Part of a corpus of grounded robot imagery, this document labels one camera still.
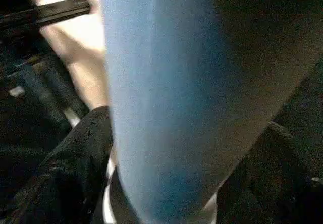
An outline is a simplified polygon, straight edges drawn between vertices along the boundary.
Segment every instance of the black fabric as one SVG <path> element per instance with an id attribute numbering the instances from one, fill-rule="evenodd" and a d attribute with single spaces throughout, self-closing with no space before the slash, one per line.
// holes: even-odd
<path id="1" fill-rule="evenodd" d="M 113 144 L 108 107 L 68 134 L 7 207 L 6 223 L 89 223 Z"/>
<path id="2" fill-rule="evenodd" d="M 15 80 L 0 84 L 0 209 L 71 129 L 67 120 L 55 126 L 46 119 L 45 109 L 27 89 L 22 97 L 10 96 L 18 85 Z"/>
<path id="3" fill-rule="evenodd" d="M 109 196 L 113 216 L 117 223 L 139 223 L 135 210 L 122 189 L 117 168 L 110 179 Z"/>
<path id="4" fill-rule="evenodd" d="M 295 89 L 273 121 L 294 136 L 293 151 L 311 175 L 323 177 L 323 60 Z"/>
<path id="5" fill-rule="evenodd" d="M 92 219 L 90 221 L 90 224 L 104 224 L 104 218 L 103 218 L 103 198 L 104 198 L 104 192 L 105 192 L 105 186 L 102 188 L 101 193 L 99 194 L 99 199 L 96 204 L 96 208 L 94 210 Z"/>
<path id="6" fill-rule="evenodd" d="M 281 223 L 308 172 L 282 126 L 269 127 L 218 191 L 220 224 Z"/>
<path id="7" fill-rule="evenodd" d="M 46 55 L 37 64 L 37 72 L 52 89 L 60 107 L 70 107 L 79 118 L 83 118 L 89 109 L 79 99 L 67 68 L 41 36 L 36 39 L 36 43 L 38 54 Z"/>
<path id="8" fill-rule="evenodd" d="M 312 179 L 296 196 L 292 211 L 281 224 L 304 224 L 323 222 L 323 182 Z"/>
<path id="9" fill-rule="evenodd" d="M 40 102 L 45 108 L 44 113 L 48 120 L 56 126 L 67 128 L 68 121 L 60 110 L 51 89 L 42 82 L 32 65 L 20 68 L 18 82 L 30 94 L 30 98 Z"/>

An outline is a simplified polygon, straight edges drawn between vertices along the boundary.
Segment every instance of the black metal bar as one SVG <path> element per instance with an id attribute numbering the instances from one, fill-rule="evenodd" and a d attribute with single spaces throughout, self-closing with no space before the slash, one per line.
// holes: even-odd
<path id="1" fill-rule="evenodd" d="M 65 0 L 0 16 L 0 38 L 21 36 L 40 27 L 90 12 L 88 0 Z"/>

